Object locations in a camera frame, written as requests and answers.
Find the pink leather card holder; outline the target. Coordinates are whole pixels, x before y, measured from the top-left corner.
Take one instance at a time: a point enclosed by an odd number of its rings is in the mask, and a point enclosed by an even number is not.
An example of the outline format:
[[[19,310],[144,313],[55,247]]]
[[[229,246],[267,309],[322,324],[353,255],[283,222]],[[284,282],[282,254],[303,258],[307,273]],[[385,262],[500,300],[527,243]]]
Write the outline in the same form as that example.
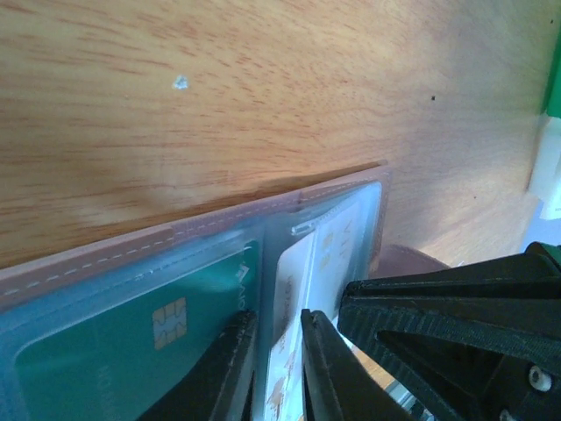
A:
[[[264,399],[273,341],[277,264],[297,237],[293,229],[342,204],[360,206],[360,247],[352,281],[441,270],[414,249],[382,242],[390,172],[376,167],[277,196],[156,225],[1,273],[1,417],[32,420],[15,360],[27,346],[259,243],[256,383],[252,418],[265,420]]]

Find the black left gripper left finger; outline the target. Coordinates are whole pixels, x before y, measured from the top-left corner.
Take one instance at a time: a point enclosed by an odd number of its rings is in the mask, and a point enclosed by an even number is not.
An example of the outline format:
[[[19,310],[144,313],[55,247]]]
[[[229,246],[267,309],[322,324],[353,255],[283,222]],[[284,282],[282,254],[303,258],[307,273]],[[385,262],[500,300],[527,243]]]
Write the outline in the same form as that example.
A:
[[[250,420],[257,331],[255,312],[237,312],[189,373],[139,418]]]

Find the white card red drawings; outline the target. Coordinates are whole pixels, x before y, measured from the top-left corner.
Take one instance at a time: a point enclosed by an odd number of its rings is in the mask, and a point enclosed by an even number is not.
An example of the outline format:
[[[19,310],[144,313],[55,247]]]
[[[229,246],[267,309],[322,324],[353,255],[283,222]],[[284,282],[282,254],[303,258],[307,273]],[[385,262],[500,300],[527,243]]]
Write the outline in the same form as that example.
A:
[[[297,420],[302,415],[302,328],[304,309],[337,315],[343,286],[356,272],[360,247],[360,206],[342,204],[296,226],[297,241],[278,260],[269,354],[265,420]]]

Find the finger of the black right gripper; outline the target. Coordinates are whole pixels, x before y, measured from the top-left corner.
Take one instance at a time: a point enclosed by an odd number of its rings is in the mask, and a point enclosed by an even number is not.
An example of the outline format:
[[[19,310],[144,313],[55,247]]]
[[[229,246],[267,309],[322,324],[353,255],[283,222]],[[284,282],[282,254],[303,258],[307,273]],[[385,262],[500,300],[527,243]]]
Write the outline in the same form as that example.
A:
[[[357,281],[338,330],[439,420],[560,417],[560,249]]]

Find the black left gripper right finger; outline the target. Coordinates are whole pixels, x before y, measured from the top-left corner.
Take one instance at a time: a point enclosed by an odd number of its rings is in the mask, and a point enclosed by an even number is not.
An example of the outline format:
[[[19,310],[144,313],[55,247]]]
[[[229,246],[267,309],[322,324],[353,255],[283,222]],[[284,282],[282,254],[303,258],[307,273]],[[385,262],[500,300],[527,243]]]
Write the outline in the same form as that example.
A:
[[[306,420],[412,418],[370,377],[323,312],[302,310],[301,324]]]

